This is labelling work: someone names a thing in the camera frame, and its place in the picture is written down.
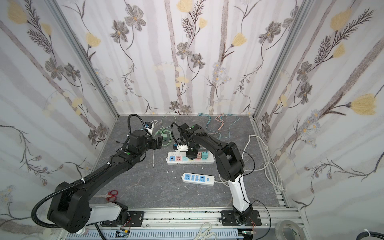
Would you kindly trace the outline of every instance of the robotic arm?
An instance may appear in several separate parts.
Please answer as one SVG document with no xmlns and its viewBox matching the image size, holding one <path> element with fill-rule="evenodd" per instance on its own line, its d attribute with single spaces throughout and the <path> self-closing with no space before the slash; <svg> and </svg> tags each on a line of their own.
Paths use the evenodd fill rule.
<svg viewBox="0 0 384 240">
<path fill-rule="evenodd" d="M 112 179 L 142 162 L 144 159 L 141 157 L 144 155 L 145 158 L 147 150 L 161 148 L 162 137 L 157 140 L 153 139 L 143 122 L 142 124 L 144 130 L 135 130 L 130 133 L 128 119 L 129 137 L 121 150 L 110 157 L 107 165 L 74 183 L 63 182 L 58 185 L 53 194 L 42 199 L 33 208 L 32 220 L 40 226 L 61 227 L 70 233 L 75 233 L 86 225 L 101 221 L 110 221 L 115 225 L 126 223 L 129 219 L 127 206 L 118 202 L 89 204 L 89 200 Z M 187 157 L 196 158 L 199 145 L 215 155 L 217 170 L 225 180 L 228 180 L 230 186 L 235 219 L 240 225 L 246 223 L 253 209 L 245 192 L 243 178 L 241 178 L 244 162 L 236 144 L 233 142 L 225 143 L 212 138 L 197 124 L 191 127 L 187 124 L 182 124 L 179 127 L 176 123 L 172 123 L 172 126 L 174 124 L 178 127 L 181 143 L 188 145 Z M 44 223 L 36 215 L 37 209 L 51 198 L 52 202 L 47 218 L 56 225 Z"/>
</svg>

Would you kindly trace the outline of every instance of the red-handled scissors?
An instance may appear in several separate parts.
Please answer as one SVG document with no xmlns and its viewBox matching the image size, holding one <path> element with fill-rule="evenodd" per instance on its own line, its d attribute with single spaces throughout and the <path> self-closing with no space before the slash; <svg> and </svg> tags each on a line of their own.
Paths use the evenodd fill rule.
<svg viewBox="0 0 384 240">
<path fill-rule="evenodd" d="M 112 191 L 108 192 L 108 194 L 106 194 L 106 195 L 95 195 L 93 197 L 105 197 L 107 199 L 107 201 L 115 202 L 118 199 L 117 198 L 118 194 L 119 194 L 119 192 L 117 190 L 112 190 Z"/>
</svg>

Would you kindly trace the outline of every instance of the wall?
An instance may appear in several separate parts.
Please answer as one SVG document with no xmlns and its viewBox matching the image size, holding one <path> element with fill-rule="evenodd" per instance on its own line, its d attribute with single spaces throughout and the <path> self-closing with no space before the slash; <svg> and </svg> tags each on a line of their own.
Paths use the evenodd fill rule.
<svg viewBox="0 0 384 240">
<path fill-rule="evenodd" d="M 33 206 L 93 170 L 114 118 L 44 1 L 0 6 L 0 238 L 50 239 Z"/>
<path fill-rule="evenodd" d="M 384 2 L 315 1 L 257 116 L 313 240 L 383 232 Z"/>
<path fill-rule="evenodd" d="M 120 114 L 250 114 L 301 0 L 58 3 Z"/>
</svg>

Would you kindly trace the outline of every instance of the red scissors handle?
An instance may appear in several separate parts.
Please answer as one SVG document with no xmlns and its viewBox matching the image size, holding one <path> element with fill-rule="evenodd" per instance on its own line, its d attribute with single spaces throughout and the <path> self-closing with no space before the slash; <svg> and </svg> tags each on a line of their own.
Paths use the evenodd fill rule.
<svg viewBox="0 0 384 240">
<path fill-rule="evenodd" d="M 108 195 L 110 195 L 110 197 L 107 197 L 107 201 L 109 202 L 115 202 L 118 198 L 116 197 L 116 195 L 118 195 L 119 192 L 117 190 L 112 190 L 110 192 L 108 192 Z"/>
</svg>

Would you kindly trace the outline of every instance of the power strip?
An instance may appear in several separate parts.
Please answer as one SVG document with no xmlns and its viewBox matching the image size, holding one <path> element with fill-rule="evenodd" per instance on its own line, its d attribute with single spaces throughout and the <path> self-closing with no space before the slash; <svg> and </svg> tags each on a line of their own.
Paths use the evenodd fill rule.
<svg viewBox="0 0 384 240">
<path fill-rule="evenodd" d="M 211 152 L 198 152 L 197 158 L 190 159 L 185 156 L 186 152 L 169 152 L 167 163 L 169 165 L 176 164 L 211 164 L 215 162 L 214 156 Z"/>
<path fill-rule="evenodd" d="M 194 173 L 184 173 L 183 176 L 181 176 L 181 180 L 186 183 L 194 183 L 194 184 L 201 184 L 201 185 L 208 185 L 213 186 L 215 183 L 215 177 L 210 175 L 203 175 L 203 174 L 194 174 Z"/>
</svg>

